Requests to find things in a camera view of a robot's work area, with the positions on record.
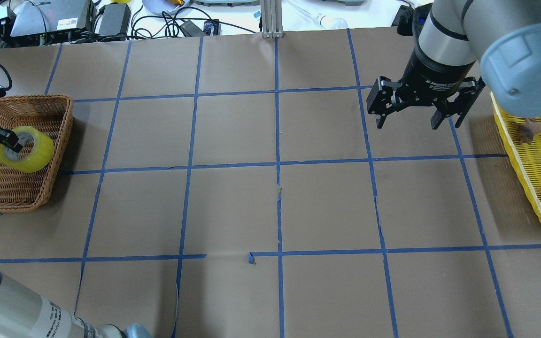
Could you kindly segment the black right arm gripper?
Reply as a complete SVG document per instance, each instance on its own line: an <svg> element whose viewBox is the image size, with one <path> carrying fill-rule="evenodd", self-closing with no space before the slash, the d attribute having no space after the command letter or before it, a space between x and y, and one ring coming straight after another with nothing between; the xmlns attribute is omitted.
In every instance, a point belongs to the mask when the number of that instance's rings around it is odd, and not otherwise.
<svg viewBox="0 0 541 338"><path fill-rule="evenodd" d="M438 92L424 79L417 86L411 86L403 79L395 83L380 76L367 96L367 113L376 118L376 127L381 129L392 113L408 107L434 106L436 111L430 119L433 130L453 116L458 117L455 128L459 128L486 85L482 77L466 77L454 88Z"/></svg>

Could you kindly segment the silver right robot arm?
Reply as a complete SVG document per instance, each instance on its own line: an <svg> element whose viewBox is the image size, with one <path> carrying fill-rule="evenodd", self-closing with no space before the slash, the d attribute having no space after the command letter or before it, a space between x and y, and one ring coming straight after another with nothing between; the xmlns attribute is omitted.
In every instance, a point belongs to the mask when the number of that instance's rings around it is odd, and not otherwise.
<svg viewBox="0 0 541 338"><path fill-rule="evenodd" d="M382 128L408 107L434 107L432 129L460 127L488 87L507 113L541 117L541 0L435 0L403 17L414 49L402 77L378 77L367 113Z"/></svg>

